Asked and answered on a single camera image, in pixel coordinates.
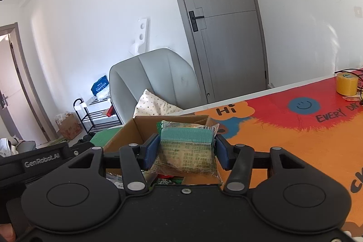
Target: chair backrest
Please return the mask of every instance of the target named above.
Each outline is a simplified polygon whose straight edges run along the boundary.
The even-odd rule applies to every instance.
[[[170,49],[156,49],[122,61],[110,70],[111,100],[121,120],[134,114],[144,90],[185,110],[201,105],[193,68]]]

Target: yellow tape roll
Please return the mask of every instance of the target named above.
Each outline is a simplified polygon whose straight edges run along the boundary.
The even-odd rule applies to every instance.
[[[358,77],[349,73],[338,73],[336,75],[336,91],[344,96],[357,94]]]

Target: wall switch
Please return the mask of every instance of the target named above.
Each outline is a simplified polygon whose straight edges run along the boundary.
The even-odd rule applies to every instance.
[[[354,15],[357,18],[363,18],[363,11],[361,7],[354,7]]]

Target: door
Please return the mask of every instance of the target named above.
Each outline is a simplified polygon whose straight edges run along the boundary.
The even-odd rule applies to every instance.
[[[184,3],[208,103],[265,90],[264,51],[254,0]]]
[[[21,87],[8,38],[0,41],[1,117],[11,136],[37,145],[47,142]]]

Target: doorway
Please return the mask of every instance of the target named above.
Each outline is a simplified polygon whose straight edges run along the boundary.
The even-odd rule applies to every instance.
[[[0,137],[17,136],[37,145],[55,139],[29,79],[17,23],[0,27],[0,53]]]
[[[257,0],[178,0],[178,4],[207,103],[267,89]]]

